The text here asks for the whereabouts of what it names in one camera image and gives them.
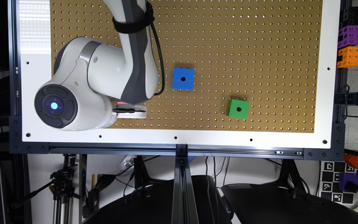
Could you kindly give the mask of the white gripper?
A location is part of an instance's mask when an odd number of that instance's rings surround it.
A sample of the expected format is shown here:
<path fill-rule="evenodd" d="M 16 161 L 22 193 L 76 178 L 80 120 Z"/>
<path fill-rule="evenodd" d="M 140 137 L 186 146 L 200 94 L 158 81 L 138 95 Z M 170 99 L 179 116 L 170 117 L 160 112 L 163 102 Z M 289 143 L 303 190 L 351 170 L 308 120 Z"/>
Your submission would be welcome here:
<path fill-rule="evenodd" d="M 144 119 L 147 117 L 147 107 L 142 105 L 116 105 L 112 110 L 119 119 Z"/>

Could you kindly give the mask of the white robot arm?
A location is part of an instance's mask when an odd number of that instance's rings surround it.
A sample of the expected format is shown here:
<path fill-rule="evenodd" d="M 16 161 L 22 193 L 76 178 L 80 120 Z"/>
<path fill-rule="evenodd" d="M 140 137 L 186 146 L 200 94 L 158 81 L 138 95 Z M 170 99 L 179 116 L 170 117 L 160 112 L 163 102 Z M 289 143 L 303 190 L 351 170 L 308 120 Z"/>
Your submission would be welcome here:
<path fill-rule="evenodd" d="M 158 85 L 150 28 L 154 14 L 148 1 L 106 1 L 121 47 L 76 37 L 59 51 L 52 79 L 34 100 L 46 125 L 84 131 L 112 125 L 120 114 L 146 116 L 140 104 Z"/>

